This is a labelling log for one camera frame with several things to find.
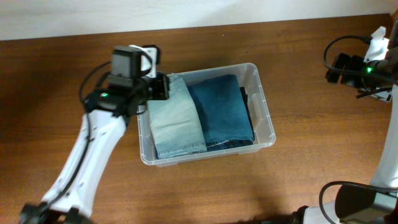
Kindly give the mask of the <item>light grey jeans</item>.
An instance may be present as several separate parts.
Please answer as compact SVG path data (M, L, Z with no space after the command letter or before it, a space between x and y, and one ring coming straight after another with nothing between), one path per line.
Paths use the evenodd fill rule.
M196 106L182 77L170 77L168 100L151 100L147 106L159 159L207 151Z

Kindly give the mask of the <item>blue garment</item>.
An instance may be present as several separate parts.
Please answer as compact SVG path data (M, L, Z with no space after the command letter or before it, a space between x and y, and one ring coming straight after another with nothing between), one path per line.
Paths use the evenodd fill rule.
M154 155L156 159L159 159L157 148L154 146Z

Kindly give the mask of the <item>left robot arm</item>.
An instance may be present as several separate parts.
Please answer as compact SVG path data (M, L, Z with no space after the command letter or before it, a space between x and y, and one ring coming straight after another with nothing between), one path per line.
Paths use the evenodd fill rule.
M157 71L156 45L117 46L111 60L83 80L84 115L77 140L53 186L38 205L25 204L20 223L91 223L96 189L110 155L133 116L149 100L168 100L169 78Z

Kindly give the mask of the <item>black garment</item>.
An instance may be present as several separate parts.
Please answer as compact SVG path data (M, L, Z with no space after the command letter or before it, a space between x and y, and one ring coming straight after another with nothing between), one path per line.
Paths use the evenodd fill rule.
M243 102L244 102L244 105L245 105L245 108L246 108L246 113L247 113L247 116L248 116L249 124L251 126L253 140L255 140L254 127L253 127L253 124L252 124L252 119L251 119L249 106L248 106L248 94L246 93L245 87L241 86L239 89L240 89L240 92L241 92L241 95L242 95L242 98L243 98Z

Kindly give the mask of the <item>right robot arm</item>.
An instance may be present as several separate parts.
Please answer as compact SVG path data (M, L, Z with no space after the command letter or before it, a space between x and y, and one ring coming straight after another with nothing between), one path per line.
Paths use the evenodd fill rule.
M390 102L391 118L378 166L370 183L337 180L325 184L316 207L303 206L288 223L397 223L397 22L391 34L385 27L369 37L364 57L338 54L324 61L327 82L351 86L357 98L373 97Z

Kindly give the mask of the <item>blue jeans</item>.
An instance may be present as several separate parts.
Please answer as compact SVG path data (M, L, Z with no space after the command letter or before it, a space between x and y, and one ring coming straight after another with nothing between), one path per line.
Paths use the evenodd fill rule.
M208 151L250 146L254 131L236 75L223 75L188 87Z

